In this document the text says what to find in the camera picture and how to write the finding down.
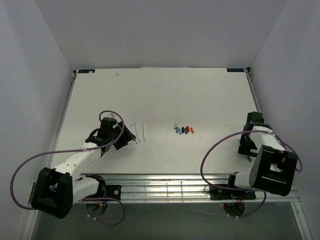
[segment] cable clip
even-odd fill
[[[269,131],[268,134],[270,134],[270,135],[273,136],[273,137],[276,136],[272,131]]]
[[[82,151],[86,152],[87,154],[90,154],[90,152],[88,151],[88,149],[85,146],[82,146]]]

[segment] black label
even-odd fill
[[[245,70],[243,68],[227,68],[227,72],[229,73],[244,73]]]
[[[95,69],[80,69],[78,74],[94,74],[95,71]]]

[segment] white marker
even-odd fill
[[[131,125],[131,131],[132,131],[133,135],[135,135],[135,136],[136,136],[135,128],[134,128],[134,126],[133,126],[133,125]]]
[[[142,123],[142,130],[143,130],[143,140],[146,142],[146,124]]]
[[[135,124],[134,124],[134,127],[135,127],[136,137],[138,138],[138,141],[140,142],[140,135],[139,135],[139,130],[138,130],[138,124],[135,123]]]

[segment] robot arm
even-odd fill
[[[298,157],[287,151],[272,135],[272,128],[264,123],[262,114],[251,112],[247,116],[244,131],[262,130],[243,134],[238,153],[255,157],[250,172],[235,172],[229,177],[229,185],[248,190],[263,190],[272,194],[289,194],[295,175]]]
[[[117,124],[114,118],[105,117],[99,129],[95,129],[85,140],[83,151],[78,151],[54,168],[45,167],[38,175],[32,196],[34,209],[63,219],[72,205],[91,196],[100,198],[105,195],[106,183],[99,175],[80,177],[83,171],[94,161],[103,156],[111,146],[104,147],[116,139],[122,129],[122,122]],[[124,126],[124,131],[114,147],[119,150],[136,137]]]

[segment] gray wall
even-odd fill
[[[257,205],[246,203],[245,209],[250,212]],[[41,212],[32,240],[302,240],[290,202],[267,202],[239,220],[203,214],[226,214],[221,203],[213,202],[126,203],[125,208],[125,221],[117,227],[88,219],[82,203],[74,204],[64,219]],[[115,223],[121,214],[119,204],[109,204],[101,218]]]
[[[287,0],[35,0],[73,70],[248,67]]]
[[[15,240],[27,211],[11,200],[11,176],[26,158],[51,148],[72,71],[33,0],[1,0],[0,23],[0,239]],[[22,203],[44,164],[37,159],[17,176]]]
[[[288,0],[252,66],[267,122],[300,153],[296,174],[302,208],[320,239],[320,2]]]

